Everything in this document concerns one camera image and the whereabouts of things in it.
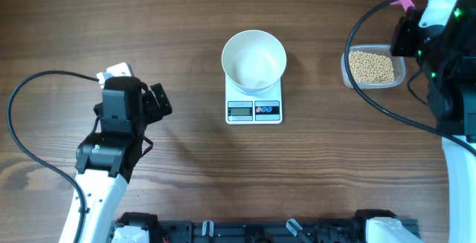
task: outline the wood grain surface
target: wood grain surface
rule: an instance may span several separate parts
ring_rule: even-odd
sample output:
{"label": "wood grain surface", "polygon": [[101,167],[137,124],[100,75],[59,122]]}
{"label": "wood grain surface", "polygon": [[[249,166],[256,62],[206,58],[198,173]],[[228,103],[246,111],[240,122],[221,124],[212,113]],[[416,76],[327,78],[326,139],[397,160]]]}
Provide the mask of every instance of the wood grain surface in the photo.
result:
{"label": "wood grain surface", "polygon": [[[7,100],[25,77],[62,69],[94,76],[119,62],[161,82],[172,115],[149,126],[154,149],[135,167],[116,216],[256,221],[347,218],[382,208],[417,218],[426,242],[448,241],[448,176],[440,138],[398,123],[342,82],[341,55],[356,21],[382,0],[0,0],[0,242],[56,242],[72,187],[20,152]],[[356,44],[388,44],[401,7],[366,23]],[[220,56],[235,33],[260,29],[284,45],[284,119],[225,123]],[[417,69],[406,59],[408,74]],[[425,80],[415,82],[425,96]],[[367,92],[433,125],[405,85]],[[27,84],[13,107],[25,145],[74,175],[92,128],[97,83],[51,76]]]}

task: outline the digital scale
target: digital scale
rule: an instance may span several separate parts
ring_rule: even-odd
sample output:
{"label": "digital scale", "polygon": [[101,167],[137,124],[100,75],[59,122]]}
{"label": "digital scale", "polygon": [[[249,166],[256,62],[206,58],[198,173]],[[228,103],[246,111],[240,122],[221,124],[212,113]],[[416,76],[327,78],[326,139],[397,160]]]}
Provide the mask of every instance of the digital scale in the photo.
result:
{"label": "digital scale", "polygon": [[246,93],[226,77],[225,119],[232,125],[281,123],[281,79],[262,91]]}

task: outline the green led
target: green led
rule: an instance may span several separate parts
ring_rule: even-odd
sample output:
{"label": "green led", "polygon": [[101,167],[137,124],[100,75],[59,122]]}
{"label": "green led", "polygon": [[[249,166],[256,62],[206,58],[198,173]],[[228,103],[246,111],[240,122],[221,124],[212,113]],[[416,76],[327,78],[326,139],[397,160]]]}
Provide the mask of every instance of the green led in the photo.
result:
{"label": "green led", "polygon": [[456,8],[453,14],[454,14],[454,17],[460,17],[463,14],[463,12],[461,12],[460,8]]}

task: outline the clear plastic container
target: clear plastic container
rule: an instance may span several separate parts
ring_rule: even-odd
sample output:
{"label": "clear plastic container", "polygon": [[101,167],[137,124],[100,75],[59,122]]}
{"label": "clear plastic container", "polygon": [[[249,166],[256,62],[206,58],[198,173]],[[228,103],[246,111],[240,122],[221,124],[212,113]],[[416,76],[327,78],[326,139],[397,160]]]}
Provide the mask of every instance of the clear plastic container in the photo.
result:
{"label": "clear plastic container", "polygon": [[[363,51],[365,53],[370,54],[379,54],[383,56],[390,57],[393,65],[393,76],[395,80],[393,82],[357,82],[357,86],[363,89],[369,88],[389,88],[397,86],[398,84],[402,83],[405,79],[405,75],[407,71],[405,69],[405,61],[403,57],[395,57],[390,54],[390,46],[389,45],[356,45],[350,47],[350,51]],[[347,72],[345,71],[344,65],[344,54],[342,54],[341,58],[341,69],[342,69],[342,77],[344,78],[344,84],[348,88],[353,88],[352,84],[350,84],[349,76],[347,76]]]}

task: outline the beans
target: beans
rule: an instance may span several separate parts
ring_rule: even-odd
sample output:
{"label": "beans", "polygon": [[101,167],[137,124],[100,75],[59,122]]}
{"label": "beans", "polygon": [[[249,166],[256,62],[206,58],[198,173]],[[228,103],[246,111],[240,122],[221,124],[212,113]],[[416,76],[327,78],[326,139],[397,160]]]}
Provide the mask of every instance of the beans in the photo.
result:
{"label": "beans", "polygon": [[353,51],[349,55],[350,71],[356,82],[393,82],[392,61],[389,57]]}

